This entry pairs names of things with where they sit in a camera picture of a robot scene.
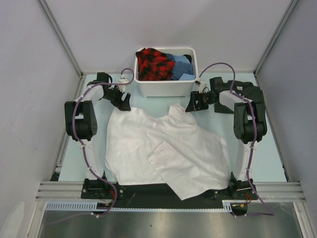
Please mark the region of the white long sleeve shirt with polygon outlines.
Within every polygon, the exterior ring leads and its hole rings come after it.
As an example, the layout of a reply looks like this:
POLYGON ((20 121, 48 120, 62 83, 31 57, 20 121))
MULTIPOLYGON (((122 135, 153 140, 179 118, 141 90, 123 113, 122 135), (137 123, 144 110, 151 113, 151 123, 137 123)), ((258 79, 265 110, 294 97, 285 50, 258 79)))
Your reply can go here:
POLYGON ((228 187, 226 140, 197 124, 179 104, 154 118, 140 108, 114 109, 105 165, 121 185, 167 184, 185 200, 228 187))

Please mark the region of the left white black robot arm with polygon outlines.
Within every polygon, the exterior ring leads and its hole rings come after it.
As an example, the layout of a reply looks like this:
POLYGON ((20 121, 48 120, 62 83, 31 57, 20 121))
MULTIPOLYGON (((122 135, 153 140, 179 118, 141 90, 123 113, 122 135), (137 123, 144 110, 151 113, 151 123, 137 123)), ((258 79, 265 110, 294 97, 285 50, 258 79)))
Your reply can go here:
POLYGON ((94 148, 93 137, 98 132, 98 122, 94 106, 102 99, 108 100, 120 111, 130 111, 130 93, 126 87, 133 82, 121 73, 118 82, 105 72, 98 72, 96 79, 89 82, 81 96, 64 103, 66 133, 79 145, 86 165, 86 177, 94 183, 92 192, 98 198, 109 194, 109 182, 106 180, 98 151, 94 148))

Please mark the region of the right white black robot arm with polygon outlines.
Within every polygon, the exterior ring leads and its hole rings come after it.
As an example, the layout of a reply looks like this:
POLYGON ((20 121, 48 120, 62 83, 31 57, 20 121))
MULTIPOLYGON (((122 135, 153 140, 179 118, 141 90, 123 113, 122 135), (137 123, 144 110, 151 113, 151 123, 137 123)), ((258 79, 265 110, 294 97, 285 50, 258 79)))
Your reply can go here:
POLYGON ((252 179, 253 157, 258 144, 267 133, 264 95, 252 82, 210 79, 209 87, 190 93, 186 112, 207 110, 214 106, 216 113, 233 114, 233 132, 238 140, 238 153, 231 172, 227 192, 234 199, 255 199, 252 179))

